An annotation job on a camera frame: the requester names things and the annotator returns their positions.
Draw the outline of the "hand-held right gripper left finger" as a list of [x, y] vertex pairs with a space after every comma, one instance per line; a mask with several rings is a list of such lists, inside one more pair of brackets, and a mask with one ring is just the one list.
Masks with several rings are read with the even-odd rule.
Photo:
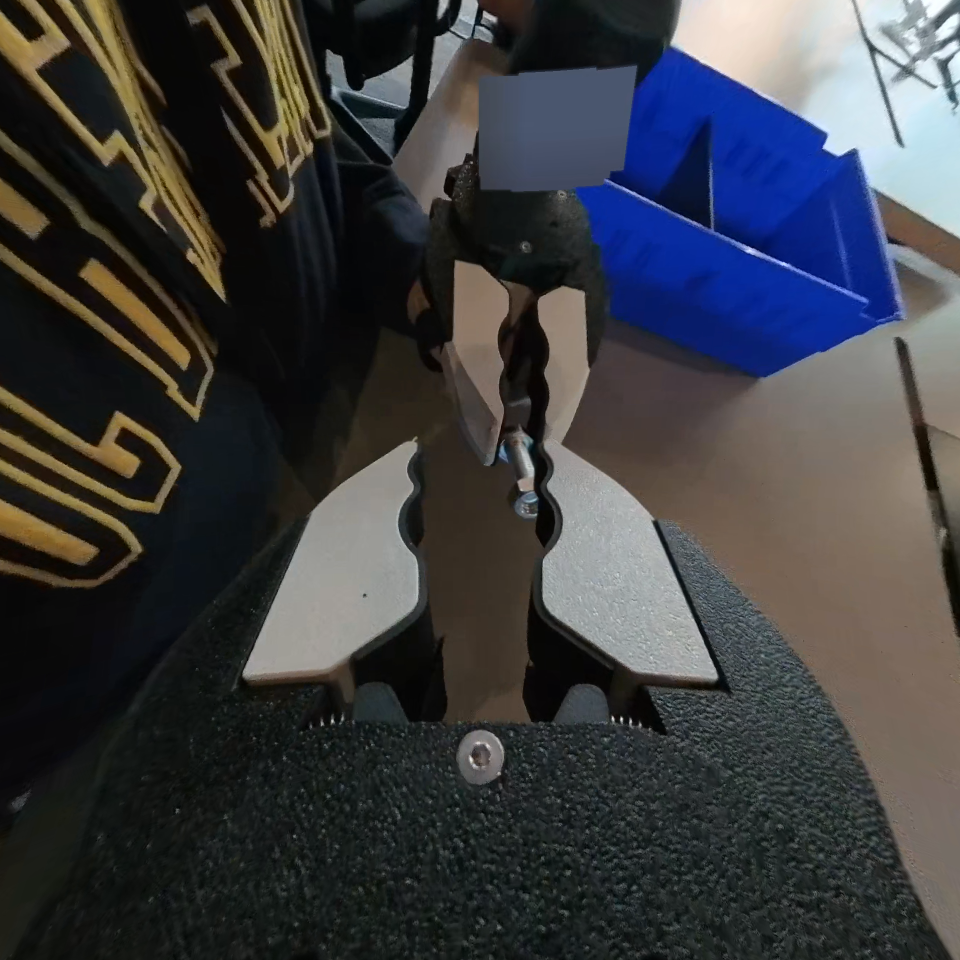
[[401, 700], [429, 674], [421, 446], [337, 486], [310, 513], [242, 671], [252, 687], [369, 682]]

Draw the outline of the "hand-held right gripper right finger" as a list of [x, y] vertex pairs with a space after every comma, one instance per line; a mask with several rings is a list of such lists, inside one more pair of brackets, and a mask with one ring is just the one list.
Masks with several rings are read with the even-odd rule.
[[549, 439], [542, 504], [554, 519], [534, 609], [599, 668], [611, 706], [641, 688], [717, 690], [721, 677], [653, 514], [624, 486]]

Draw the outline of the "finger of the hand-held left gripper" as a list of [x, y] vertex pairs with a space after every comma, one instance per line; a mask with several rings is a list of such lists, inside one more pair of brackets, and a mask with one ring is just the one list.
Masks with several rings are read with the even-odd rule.
[[454, 262], [452, 334], [441, 360], [463, 435], [484, 467], [498, 457], [506, 418], [500, 335], [510, 307], [507, 288], [482, 266]]
[[582, 290], [521, 288], [524, 430], [535, 445], [562, 442], [580, 407], [590, 375], [587, 319]]

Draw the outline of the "silver bolt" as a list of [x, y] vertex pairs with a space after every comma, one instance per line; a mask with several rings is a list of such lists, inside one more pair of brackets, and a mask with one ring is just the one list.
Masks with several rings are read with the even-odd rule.
[[525, 521], [536, 520], [539, 513], [533, 447], [533, 439], [522, 428], [513, 428], [504, 433], [497, 450], [498, 460], [510, 467], [513, 477], [510, 507]]

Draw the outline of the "blue plastic bin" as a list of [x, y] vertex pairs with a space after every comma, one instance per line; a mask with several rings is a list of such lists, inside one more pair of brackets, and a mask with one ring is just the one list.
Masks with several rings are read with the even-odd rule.
[[579, 188], [612, 318], [754, 378], [904, 317], [858, 150], [671, 47]]

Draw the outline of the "person's left forearm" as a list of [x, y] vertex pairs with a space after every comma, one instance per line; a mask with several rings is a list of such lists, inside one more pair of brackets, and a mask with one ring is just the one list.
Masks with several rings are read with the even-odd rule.
[[341, 127], [332, 142], [342, 202], [341, 299], [382, 328], [412, 337], [409, 301], [422, 278], [426, 212], [394, 168], [373, 161]]

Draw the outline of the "black tripod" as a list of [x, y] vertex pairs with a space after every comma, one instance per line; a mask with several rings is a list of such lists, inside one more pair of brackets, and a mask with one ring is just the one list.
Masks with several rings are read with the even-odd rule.
[[928, 111], [958, 126], [959, 3], [849, 2], [883, 114], [900, 149]]

